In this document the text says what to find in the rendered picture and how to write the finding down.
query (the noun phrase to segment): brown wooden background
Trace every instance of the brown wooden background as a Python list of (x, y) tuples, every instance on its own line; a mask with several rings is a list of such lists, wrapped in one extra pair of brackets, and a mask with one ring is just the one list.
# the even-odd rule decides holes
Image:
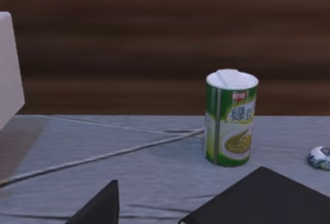
[(260, 79), (257, 114), (330, 114), (330, 0), (0, 0), (21, 113), (203, 114), (205, 77)]

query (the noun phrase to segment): table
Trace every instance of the table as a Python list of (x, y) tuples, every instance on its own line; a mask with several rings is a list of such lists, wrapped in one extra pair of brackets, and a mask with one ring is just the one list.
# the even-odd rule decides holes
[[(25, 150), (19, 152), (21, 162), (12, 163), (13, 177), (99, 154), (122, 154), (3, 188), (0, 223), (63, 224), (112, 179), (119, 180), (120, 224), (177, 223), (259, 166), (330, 196), (330, 173), (305, 161), (311, 148), (329, 144), (330, 117), (256, 117), (251, 159), (236, 168), (203, 158), (203, 135), (192, 136), (203, 124), (201, 116), (16, 116), (0, 132), (2, 151), (12, 144), (23, 144)], [(8, 165), (14, 158), (8, 154), (20, 151), (15, 146), (5, 154), (0, 151)]]

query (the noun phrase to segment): white and blue ceramic object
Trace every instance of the white and blue ceramic object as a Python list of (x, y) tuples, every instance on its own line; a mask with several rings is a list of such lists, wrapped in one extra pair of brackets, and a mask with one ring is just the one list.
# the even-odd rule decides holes
[(315, 168), (330, 170), (330, 147), (316, 147), (311, 150), (308, 162)]

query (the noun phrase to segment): white box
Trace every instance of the white box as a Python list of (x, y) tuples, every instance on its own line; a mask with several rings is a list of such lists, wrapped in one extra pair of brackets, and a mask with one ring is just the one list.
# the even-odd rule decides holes
[(0, 12), (0, 130), (24, 104), (11, 15)]

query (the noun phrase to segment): green can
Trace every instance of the green can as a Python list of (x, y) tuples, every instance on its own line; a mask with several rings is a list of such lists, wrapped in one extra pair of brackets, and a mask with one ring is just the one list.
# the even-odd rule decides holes
[(206, 82), (204, 156), (216, 165), (242, 165), (250, 157), (258, 79), (224, 69)]

